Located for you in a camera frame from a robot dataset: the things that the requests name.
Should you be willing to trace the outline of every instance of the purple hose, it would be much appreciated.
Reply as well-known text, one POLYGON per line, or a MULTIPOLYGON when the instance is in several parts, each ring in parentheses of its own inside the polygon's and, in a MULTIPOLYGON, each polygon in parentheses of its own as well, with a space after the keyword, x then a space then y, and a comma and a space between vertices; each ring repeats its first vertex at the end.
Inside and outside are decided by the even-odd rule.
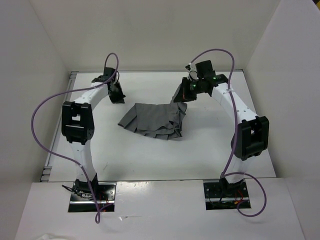
MULTIPOLYGON (((231 52, 225 50, 225 49, 222 49, 222 48, 212 48, 212 49, 208 49, 202 53, 200 53, 198 56, 196 56, 191 62, 190 64, 192 64, 197 58, 199 58, 200 56, 202 56, 203 54, 206 54, 208 52, 212 52, 212 51, 220 51, 220 52, 224 52, 224 53, 227 53, 231 59, 232 59, 232 67, 231 67, 231 70, 230 70, 230 74, 229 74, 229 77, 228 77, 228 90, 230 90, 231 88, 231 76, 232 76, 232 73, 234 71, 234 68, 235 68, 235 58, 234 56, 231 54, 231 52)), ((246 216, 246 217, 255 217, 255 216, 258 216, 260 215, 266 208, 266 205, 267 205, 267 195, 266 195, 266 191, 264 189, 264 187, 261 185, 261 183, 259 182, 259 180, 252 176, 251 174, 248 174, 248 173, 244 173, 244 172, 231 172, 231 173, 227 173, 227 170, 229 168, 229 165, 231 163, 231 160, 235 154, 235 151, 236 151, 236 145, 237 145, 237 140, 238 140, 238 115, 237 115, 237 106, 236 106, 236 103, 235 103, 235 99, 234 99, 234 96, 232 94, 232 91, 229 91, 230 93, 230 98, 231 98, 231 101, 232 101, 232 107, 233 107, 233 113, 234 113, 234 141, 233 141, 233 144, 232 144, 232 149, 231 149, 231 153, 230 153, 230 156, 229 156, 229 159, 224 167, 224 170, 223 172, 221 173, 220 175, 220 178, 224 178, 224 177, 227 177, 227 176, 231 176, 231 175, 246 175, 246 176, 249 176, 251 177, 252 179, 254 179, 260 186, 262 192, 263 192, 263 196, 264 196, 264 204, 263 204, 263 207, 262 209, 255 213, 255 214, 252 214, 252 215, 248 215, 248 214, 245 214, 243 212, 240 211, 239 209, 239 206, 240 204, 242 204, 243 202, 245 201, 241 201, 239 202, 237 205, 236 205, 236 209, 239 211, 239 213, 243 216, 246 216)))
POLYGON ((33 112, 33 114, 32 114, 32 117, 31 117, 31 132, 32 132, 32 136, 33 136, 34 140, 36 141, 36 143, 37 143, 43 150, 45 150, 46 152, 48 152, 48 153, 50 153, 50 154, 52 154, 52 155, 55 155, 55 156, 57 156, 57 157, 60 157, 60 158, 63 158, 63 159, 67 159, 67 160, 69 160, 69 161, 71 161, 71 162, 74 162, 75 164, 77 164, 77 165, 82 169, 82 171, 83 171, 83 173, 84 173, 84 176, 85 176, 85 178, 86 178, 86 180, 87 180, 87 182, 88 182, 88 186, 89 186, 90 192, 91 192, 91 194, 92 194, 92 198, 93 198, 94 205, 95 205, 95 208, 96 208, 96 212, 97 212, 97 213, 96 213, 96 215, 95 215, 95 222, 96 222, 97 224, 100 223, 100 218, 101 218, 101 217, 100 217, 100 212, 101 212, 101 210, 99 209, 99 205, 98 205, 98 202, 97 202, 97 199, 96 199, 94 190, 93 190, 93 188, 92 188, 92 186, 91 186, 91 182, 90 182, 90 179, 89 179, 89 177, 88 177, 88 174, 87 174, 86 170, 85 170, 84 167, 80 164, 80 162, 78 162, 78 161, 76 161, 76 160, 74 160, 74 159, 72 159, 72 158, 70 158, 70 157, 67 157, 67 156, 61 155, 61 154, 59 154, 59 153, 53 152, 53 151, 51 151, 50 149, 46 148, 46 147, 39 141, 39 139, 37 138, 37 135, 36 135, 36 133, 35 133, 34 121, 35 121, 36 113, 37 113, 37 111, 39 110, 39 108, 40 108, 43 104, 45 104, 47 101, 49 101, 50 99, 53 99, 54 97, 57 97, 57 96, 60 96, 60 95, 63 95, 63 94, 68 94, 68 93, 74 93, 74 92, 91 90, 91 89, 98 88, 98 87, 100 87, 100 86, 102 86, 102 85, 110 82, 111 79, 116 75, 116 73, 117 73, 117 71, 118 71, 118 66, 119 66, 119 58, 118 58, 118 56, 117 56, 114 52, 109 53, 109 55, 106 57, 105 62, 104 62, 104 66, 106 66, 107 61, 108 61, 108 59, 109 59, 109 57, 110 57, 111 55, 114 55, 115 58, 116 58, 116 67, 115 67, 114 73, 113 73, 106 81, 104 81, 103 83, 101 83, 101 84, 99 84, 99 85, 97 85, 97 86, 95 86, 95 87, 87 87, 87 88, 81 88, 81 89, 74 89, 74 90, 64 91, 64 92, 61 92, 61 93, 56 93, 56 94, 54 94, 54 95, 52 95, 52 96, 49 96, 49 97, 47 97, 45 100, 43 100, 43 101, 35 108, 35 110, 34 110, 34 112, 33 112))

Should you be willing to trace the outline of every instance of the purple cable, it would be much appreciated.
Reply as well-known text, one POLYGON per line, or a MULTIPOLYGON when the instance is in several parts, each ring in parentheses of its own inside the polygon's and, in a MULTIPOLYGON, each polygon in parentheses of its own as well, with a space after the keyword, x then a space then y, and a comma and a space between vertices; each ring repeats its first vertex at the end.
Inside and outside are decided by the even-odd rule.
POLYGON ((238 140, 238 115, 237 115, 237 106, 236 106, 236 102, 235 102, 235 99, 234 99, 234 95, 232 94, 232 91, 230 91, 230 88, 231 88, 231 76, 232 76, 232 73, 234 72, 234 68, 235 68, 235 58, 234 56, 231 54, 231 52, 225 50, 225 49, 222 49, 222 48, 212 48, 212 49, 208 49, 202 53, 200 53, 198 56, 196 56, 194 59, 192 59, 192 61, 189 63, 192 64, 196 59, 198 59, 199 57, 201 57, 203 54, 206 54, 208 52, 212 52, 212 51, 219 51, 219 52, 224 52, 224 53, 227 53, 231 59, 232 59, 232 66, 231 66, 231 70, 230 70, 230 74, 229 74, 229 77, 228 77, 228 90, 229 90, 229 94, 230 94, 230 98, 231 98, 231 102, 232 102, 232 107, 233 107, 233 113, 234 113, 234 141, 233 141, 233 144, 232 144, 232 148, 231 148, 231 153, 230 153, 230 156, 229 156, 229 159, 224 167, 224 170, 223 172, 221 173, 220 175, 220 178, 224 178, 224 177, 227 177, 227 176, 231 176, 231 175, 247 175, 249 177, 251 177, 252 179, 254 179, 260 186, 262 192, 263 192, 263 196, 264 196, 264 204, 263 204, 263 207, 262 209, 253 214, 253 215, 248 215, 248 214, 245 214, 243 212, 240 211, 239 209, 239 206, 240 204, 242 204, 244 201, 241 201, 239 202, 237 205, 236 205, 236 209, 238 210, 238 212, 243 215, 243 216, 246 216, 246 217, 255 217, 255 216, 258 216, 259 214, 261 214, 265 208, 266 208, 266 205, 267 205, 267 195, 266 195, 266 191, 264 189, 264 187, 261 185, 261 183, 259 182, 259 180, 252 176, 251 174, 248 174, 248 173, 244 173, 244 172, 231 172, 231 173, 227 173, 227 170, 230 166, 230 163, 231 163, 231 160, 235 154, 235 151, 236 151, 236 146, 237 146, 237 140, 238 140))
POLYGON ((98 205, 98 202, 97 202, 97 199, 96 199, 94 190, 93 190, 93 188, 92 188, 90 179, 89 179, 89 177, 88 177, 88 174, 87 174, 86 170, 84 169, 84 167, 81 165, 80 162, 78 162, 78 161, 76 161, 76 160, 74 160, 74 159, 72 159, 72 158, 70 158, 70 157, 67 157, 67 156, 64 156, 64 155, 61 155, 61 154, 59 154, 59 153, 56 153, 56 152, 51 151, 50 149, 46 148, 46 147, 39 141, 39 139, 37 138, 37 135, 36 135, 36 133, 35 133, 34 121, 35 121, 36 113, 37 113, 37 111, 39 110, 39 108, 40 108, 43 104, 45 104, 47 101, 49 101, 50 99, 53 99, 53 98, 55 98, 55 97, 57 97, 57 96, 60 96, 60 95, 63 95, 63 94, 68 94, 68 93, 74 93, 74 92, 80 92, 80 91, 87 91, 87 90, 95 89, 95 88, 101 87, 102 85, 110 82, 111 79, 117 74, 118 66, 119 66, 119 58, 118 58, 118 56, 117 56, 114 52, 111 52, 111 53, 108 54, 108 56, 107 56, 106 59, 105 59, 104 66, 106 66, 107 61, 108 61, 108 58, 109 58, 111 55, 114 55, 115 58, 116 58, 116 67, 115 67, 114 73, 113 73, 106 81, 104 81, 103 83, 101 83, 101 84, 99 84, 99 85, 97 85, 97 86, 95 86, 95 87, 86 87, 86 88, 74 89, 74 90, 69 90, 69 91, 64 91, 64 92, 56 93, 56 94, 54 94, 54 95, 52 95, 52 96, 49 96, 49 97, 47 97, 45 100, 43 100, 43 101, 35 108, 35 110, 34 110, 34 112, 33 112, 33 114, 32 114, 32 117, 31 117, 31 132, 32 132, 32 136, 33 136, 34 140, 36 141, 36 143, 37 143, 43 150, 45 150, 46 152, 48 152, 48 153, 50 153, 50 154, 52 154, 52 155, 55 155, 55 156, 57 156, 57 157, 60 157, 60 158, 63 158, 63 159, 67 159, 67 160, 69 160, 69 161, 71 161, 71 162, 74 162, 75 164, 77 164, 77 165, 82 169, 82 171, 83 171, 83 173, 84 173, 84 176, 85 176, 85 178, 86 178, 86 180, 87 180, 87 182, 88 182, 88 186, 89 186, 89 189, 90 189, 90 192, 91 192, 91 194, 92 194, 92 198, 93 198, 93 201, 94 201, 94 204, 95 204, 95 208, 96 208, 96 212, 97 212, 96 215, 95 215, 95 222, 96 222, 97 224, 100 223, 100 212, 101 212, 101 210, 103 210, 104 208, 106 208, 108 205, 106 205, 106 206, 102 207, 101 209, 99 209, 99 205, 98 205))

